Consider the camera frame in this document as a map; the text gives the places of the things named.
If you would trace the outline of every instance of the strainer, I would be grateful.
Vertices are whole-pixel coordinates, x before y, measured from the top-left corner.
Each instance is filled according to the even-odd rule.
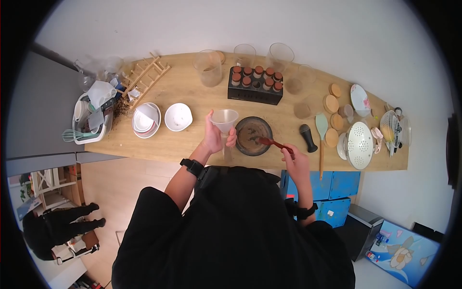
[[[372,134],[367,125],[363,122],[354,123],[343,139],[343,150],[348,162],[355,169],[364,170],[371,161],[374,149]]]

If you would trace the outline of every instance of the wooden floor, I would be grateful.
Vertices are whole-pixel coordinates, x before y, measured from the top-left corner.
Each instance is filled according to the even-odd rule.
[[[112,264],[119,249],[115,233],[127,229],[141,189],[151,186],[164,191],[179,168],[177,163],[133,158],[82,164],[85,202],[99,205],[99,210],[92,212],[89,219],[106,218],[106,225],[95,230],[100,250],[82,257],[87,274],[93,280],[103,286],[111,280]],[[280,170],[265,171],[278,176],[281,173]]]

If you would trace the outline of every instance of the wooden dish rack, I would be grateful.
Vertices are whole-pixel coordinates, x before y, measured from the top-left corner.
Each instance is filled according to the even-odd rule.
[[[138,97],[133,97],[134,100],[129,101],[127,98],[124,100],[124,103],[130,107],[131,110],[133,110],[138,103],[143,99],[143,97],[148,93],[148,91],[161,79],[162,76],[164,76],[169,70],[170,66],[167,63],[167,66],[163,66],[160,63],[160,56],[155,57],[154,54],[149,52],[151,54],[152,58],[154,59],[151,63],[149,63],[145,58],[143,58],[143,61],[147,64],[145,68],[142,68],[139,63],[136,64],[141,69],[141,72],[135,72],[132,70],[133,75],[130,77],[127,77],[129,80],[129,84],[125,84],[121,82],[121,85],[125,87],[125,91],[117,90],[118,92],[122,93],[122,98],[126,98],[127,94],[129,91],[132,91],[135,87],[136,89],[140,92],[140,95]],[[157,77],[152,77],[151,75],[148,74],[148,71],[153,68],[154,71],[157,72]],[[144,83],[141,78],[146,75],[151,82],[149,84]]]

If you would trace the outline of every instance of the wooden table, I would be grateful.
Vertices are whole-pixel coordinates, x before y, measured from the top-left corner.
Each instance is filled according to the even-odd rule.
[[[138,138],[131,126],[131,118],[121,115],[116,118],[112,125],[111,132],[101,141],[85,144],[85,150],[89,152],[113,154],[125,157],[140,159],[160,160],[180,162],[182,158],[187,158],[199,144],[204,136],[204,116],[211,110],[233,109],[239,113],[239,120],[249,117],[261,117],[268,122],[273,131],[274,139],[280,143],[288,142],[296,145],[301,151],[310,157],[311,170],[319,170],[319,149],[314,153],[307,153],[307,145],[298,132],[301,124],[306,123],[311,128],[314,143],[319,146],[320,137],[316,130],[314,117],[301,120],[294,116],[293,106],[309,95],[309,105],[312,111],[322,111],[327,119],[327,113],[322,105],[322,99],[329,94],[328,87],[331,83],[336,83],[341,88],[340,106],[350,103],[351,82],[335,77],[323,71],[316,71],[316,81],[305,85],[304,90],[298,95],[291,95],[284,91],[284,96],[278,105],[266,105],[255,102],[227,99],[227,83],[229,70],[232,64],[232,53],[225,53],[226,62],[222,65],[223,79],[221,83],[213,88],[204,87],[199,81],[194,68],[193,58],[195,53],[165,55],[161,62],[166,62],[172,69],[151,89],[151,91],[141,101],[153,102],[157,104],[162,113],[162,122],[155,135],[148,139]],[[265,66],[265,58],[257,56],[254,66]],[[286,70],[284,76],[288,78],[297,68],[296,63],[292,63]],[[378,116],[368,117],[367,123],[371,128],[379,125],[380,118],[385,113],[384,101],[371,93],[369,96],[372,112]],[[193,123],[185,130],[180,132],[170,131],[164,124],[164,114],[174,103],[184,103],[190,107],[193,114]],[[348,121],[345,119],[344,128],[339,131],[345,132],[349,128]],[[380,153],[372,157],[371,163],[366,171],[392,171],[406,170],[408,147],[398,149],[398,152],[389,157],[389,152],[382,145]],[[233,165],[255,168],[285,169],[285,163],[281,161],[280,150],[271,146],[263,155],[249,157],[237,149],[233,149]],[[226,165],[223,161],[222,153],[214,154],[210,157],[210,165]],[[354,171],[354,168],[346,161],[342,160],[336,148],[324,149],[324,170],[325,171]]]

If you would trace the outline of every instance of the plastic funnel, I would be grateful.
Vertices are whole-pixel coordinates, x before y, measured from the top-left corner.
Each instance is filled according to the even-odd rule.
[[[213,112],[210,121],[218,127],[222,134],[228,135],[238,117],[239,114],[237,111],[220,110]]]

